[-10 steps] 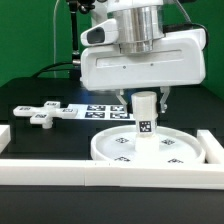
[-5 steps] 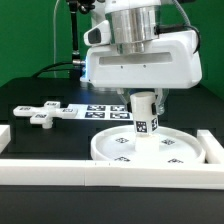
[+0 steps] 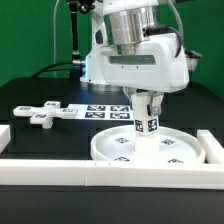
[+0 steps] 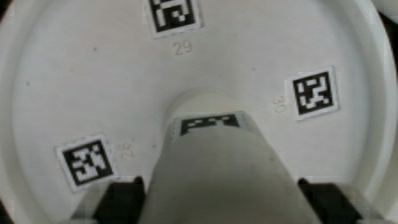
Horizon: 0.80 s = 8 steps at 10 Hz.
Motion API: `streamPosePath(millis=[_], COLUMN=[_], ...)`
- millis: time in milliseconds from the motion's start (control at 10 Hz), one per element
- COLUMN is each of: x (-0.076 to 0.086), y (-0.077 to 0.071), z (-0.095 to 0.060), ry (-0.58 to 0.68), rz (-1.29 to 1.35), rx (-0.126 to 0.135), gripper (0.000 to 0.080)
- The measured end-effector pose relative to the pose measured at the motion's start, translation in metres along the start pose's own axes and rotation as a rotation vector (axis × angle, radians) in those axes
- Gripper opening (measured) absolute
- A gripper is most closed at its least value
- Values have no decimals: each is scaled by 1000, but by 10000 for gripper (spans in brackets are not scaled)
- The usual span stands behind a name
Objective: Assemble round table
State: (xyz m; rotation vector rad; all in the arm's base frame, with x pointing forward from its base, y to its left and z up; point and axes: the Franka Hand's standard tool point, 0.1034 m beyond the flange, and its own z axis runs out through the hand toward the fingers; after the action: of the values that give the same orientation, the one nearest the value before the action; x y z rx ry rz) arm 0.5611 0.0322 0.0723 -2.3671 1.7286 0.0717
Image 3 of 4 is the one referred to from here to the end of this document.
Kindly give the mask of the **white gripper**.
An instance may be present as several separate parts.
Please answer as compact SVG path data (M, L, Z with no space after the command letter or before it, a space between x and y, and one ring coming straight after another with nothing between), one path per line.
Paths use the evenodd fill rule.
M103 47L100 65L107 84L121 86L132 105L137 89L149 92L149 114L162 113L164 93L184 89L189 72L196 69L198 58L188 56L184 48L176 56L177 36L174 33L154 35L136 46L134 55L119 55L114 46Z

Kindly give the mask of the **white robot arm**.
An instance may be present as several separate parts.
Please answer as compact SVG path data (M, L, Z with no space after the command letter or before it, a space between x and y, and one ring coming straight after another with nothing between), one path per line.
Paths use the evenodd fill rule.
M96 0L91 13L92 46L81 82L98 89L121 87L133 107L161 114L163 95L184 89L201 55L184 47L176 5L191 0Z

